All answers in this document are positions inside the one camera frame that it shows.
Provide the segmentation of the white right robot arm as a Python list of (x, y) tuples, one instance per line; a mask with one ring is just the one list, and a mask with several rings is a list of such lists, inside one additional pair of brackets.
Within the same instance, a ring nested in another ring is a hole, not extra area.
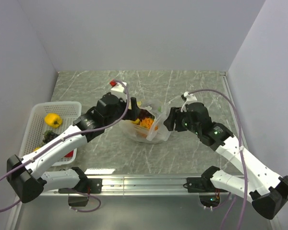
[(211, 166), (202, 174), (204, 190), (218, 188), (246, 198), (266, 219), (273, 219), (288, 202), (288, 175), (281, 176), (260, 162), (225, 125), (212, 121), (202, 103), (187, 104), (183, 109), (172, 107), (164, 125), (169, 131), (194, 133), (244, 175), (238, 178)]

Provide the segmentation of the clear plastic bag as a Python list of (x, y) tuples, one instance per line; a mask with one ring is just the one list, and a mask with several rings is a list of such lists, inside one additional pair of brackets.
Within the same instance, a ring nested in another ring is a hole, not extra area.
[(119, 122), (119, 127), (123, 133), (128, 138), (138, 142), (157, 144), (167, 141), (171, 132), (163, 123), (170, 113), (169, 106), (156, 99), (141, 100), (137, 105), (140, 109), (147, 110), (151, 114), (150, 118), (155, 119), (152, 127), (150, 130), (140, 127), (139, 118), (135, 121), (122, 120)]

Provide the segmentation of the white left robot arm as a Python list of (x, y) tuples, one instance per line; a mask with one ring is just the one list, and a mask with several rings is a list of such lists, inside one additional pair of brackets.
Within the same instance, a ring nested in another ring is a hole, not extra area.
[(108, 92), (96, 106), (78, 117), (62, 134), (35, 152), (23, 158), (12, 156), (7, 160), (7, 181), (23, 203), (36, 199), (42, 192), (54, 189), (72, 189), (77, 193), (88, 191), (89, 181), (79, 167), (65, 171), (48, 169), (66, 154), (77, 149), (120, 120), (135, 120), (140, 113), (136, 98), (124, 100)]

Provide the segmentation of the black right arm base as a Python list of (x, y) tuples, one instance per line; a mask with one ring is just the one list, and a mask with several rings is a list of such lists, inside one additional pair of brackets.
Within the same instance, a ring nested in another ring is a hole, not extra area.
[(222, 207), (231, 199), (231, 193), (215, 188), (210, 181), (202, 177), (187, 177), (183, 187), (188, 193), (199, 195), (200, 206), (214, 210)]

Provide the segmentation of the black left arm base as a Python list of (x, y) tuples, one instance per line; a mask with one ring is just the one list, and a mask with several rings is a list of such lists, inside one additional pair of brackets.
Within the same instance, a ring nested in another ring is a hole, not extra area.
[(59, 194), (68, 195), (68, 204), (71, 208), (86, 207), (89, 201), (95, 200), (97, 202), (97, 210), (101, 207), (101, 200), (95, 195), (102, 191), (102, 179), (93, 178), (86, 179), (86, 181), (79, 182), (74, 188), (61, 188), (58, 190)]

